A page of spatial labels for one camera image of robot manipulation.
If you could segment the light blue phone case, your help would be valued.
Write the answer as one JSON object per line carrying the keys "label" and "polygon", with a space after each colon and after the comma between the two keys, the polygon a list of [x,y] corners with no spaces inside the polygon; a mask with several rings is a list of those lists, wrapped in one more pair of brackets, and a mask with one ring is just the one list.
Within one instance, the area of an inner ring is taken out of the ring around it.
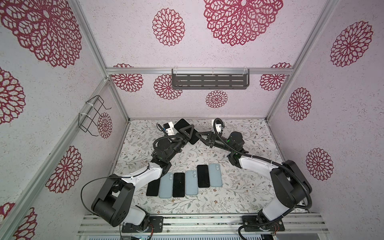
{"label": "light blue phone case", "polygon": [[159,198],[170,199],[173,195],[174,174],[167,173],[160,180]]}
{"label": "light blue phone case", "polygon": [[210,186],[211,187],[222,187],[222,173],[221,167],[219,164],[209,164],[209,178],[210,178]]}
{"label": "light blue phone case", "polygon": [[196,196],[198,194],[198,190],[197,170],[186,171],[186,195]]}

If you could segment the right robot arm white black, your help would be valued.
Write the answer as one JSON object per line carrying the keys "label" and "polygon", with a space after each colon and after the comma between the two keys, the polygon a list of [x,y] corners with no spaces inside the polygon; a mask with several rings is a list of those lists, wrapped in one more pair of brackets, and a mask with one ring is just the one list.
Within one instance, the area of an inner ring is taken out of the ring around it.
{"label": "right robot arm white black", "polygon": [[275,197],[257,214],[257,224],[265,226],[278,222],[294,209],[312,207],[312,187],[297,164],[291,160],[282,163],[250,155],[243,146],[243,135],[232,132],[228,138],[219,133],[196,133],[206,146],[229,151],[230,163],[240,169],[253,171],[272,181]]}

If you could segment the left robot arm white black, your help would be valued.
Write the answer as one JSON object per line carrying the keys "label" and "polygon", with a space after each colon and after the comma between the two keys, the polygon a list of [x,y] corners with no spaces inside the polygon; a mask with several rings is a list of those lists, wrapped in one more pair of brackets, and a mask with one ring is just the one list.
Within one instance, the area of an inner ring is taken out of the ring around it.
{"label": "left robot arm white black", "polygon": [[91,210],[112,227],[131,224],[138,231],[145,231],[150,225],[150,214],[132,204],[136,190],[168,173],[172,158],[192,139],[195,126],[181,128],[175,135],[163,136],[153,142],[152,160],[147,167],[128,175],[112,174],[94,199]]}

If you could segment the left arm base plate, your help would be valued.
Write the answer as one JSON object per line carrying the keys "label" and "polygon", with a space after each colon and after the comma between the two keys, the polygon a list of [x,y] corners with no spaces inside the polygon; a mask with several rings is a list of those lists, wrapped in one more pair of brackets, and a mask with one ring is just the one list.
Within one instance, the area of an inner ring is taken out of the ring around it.
{"label": "left arm base plate", "polygon": [[122,226],[122,233],[161,233],[163,231],[164,217],[149,216],[143,220],[140,225],[133,225],[124,223]]}

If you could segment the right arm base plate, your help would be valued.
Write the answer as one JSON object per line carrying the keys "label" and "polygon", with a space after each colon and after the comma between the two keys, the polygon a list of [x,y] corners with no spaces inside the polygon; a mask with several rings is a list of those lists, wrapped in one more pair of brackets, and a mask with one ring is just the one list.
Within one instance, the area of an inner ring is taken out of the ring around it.
{"label": "right arm base plate", "polygon": [[286,230],[281,218],[272,221],[259,215],[243,215],[242,222],[245,232],[283,232]]}

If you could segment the black phone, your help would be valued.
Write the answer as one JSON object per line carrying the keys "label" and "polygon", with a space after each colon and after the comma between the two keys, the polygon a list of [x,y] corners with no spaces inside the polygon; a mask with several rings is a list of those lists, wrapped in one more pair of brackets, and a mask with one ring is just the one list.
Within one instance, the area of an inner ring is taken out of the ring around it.
{"label": "black phone", "polygon": [[161,179],[151,181],[148,184],[146,196],[157,197],[159,195],[160,182],[161,182]]}
{"label": "black phone", "polygon": [[198,174],[198,187],[209,188],[210,177],[209,177],[208,165],[197,165],[197,174]]}
{"label": "black phone", "polygon": [[185,173],[174,173],[173,198],[185,197]]}
{"label": "black phone", "polygon": [[200,139],[198,138],[197,134],[198,131],[195,129],[194,125],[189,124],[185,119],[180,119],[175,124],[175,129],[181,133],[186,135],[187,137],[190,137],[189,143],[191,145],[196,144]]}

